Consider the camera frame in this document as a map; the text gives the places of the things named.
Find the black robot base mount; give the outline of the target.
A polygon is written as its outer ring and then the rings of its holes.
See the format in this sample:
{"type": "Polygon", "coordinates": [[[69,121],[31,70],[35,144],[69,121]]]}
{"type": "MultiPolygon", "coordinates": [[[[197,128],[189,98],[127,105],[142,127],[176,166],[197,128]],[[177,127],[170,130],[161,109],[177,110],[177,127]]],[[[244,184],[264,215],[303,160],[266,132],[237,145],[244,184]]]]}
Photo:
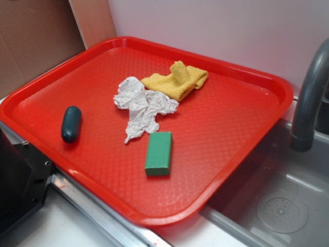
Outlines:
{"type": "Polygon", "coordinates": [[[53,162],[32,144],[1,131],[1,238],[44,206],[53,162]]]}

